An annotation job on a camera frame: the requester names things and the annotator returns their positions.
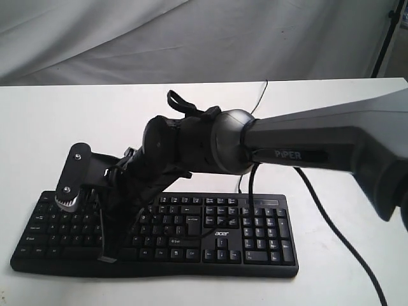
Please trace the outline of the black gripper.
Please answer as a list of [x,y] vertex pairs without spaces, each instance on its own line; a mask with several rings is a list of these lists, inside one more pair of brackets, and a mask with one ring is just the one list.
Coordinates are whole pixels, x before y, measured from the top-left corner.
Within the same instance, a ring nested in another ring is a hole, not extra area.
[[96,193],[102,240],[99,261],[115,263],[138,211],[176,180],[191,178],[191,172],[176,165],[174,157],[173,147],[140,147],[122,158],[105,156],[110,190],[105,205]]

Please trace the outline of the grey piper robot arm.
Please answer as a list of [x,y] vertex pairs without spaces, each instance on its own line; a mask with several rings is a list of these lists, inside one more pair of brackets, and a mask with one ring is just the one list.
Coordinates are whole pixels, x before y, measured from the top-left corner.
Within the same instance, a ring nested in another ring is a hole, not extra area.
[[257,119],[241,109],[206,110],[169,91],[182,119],[158,115],[142,146],[98,173],[108,207],[146,205],[193,173],[254,174],[261,164],[350,173],[377,215],[407,220],[407,91]]

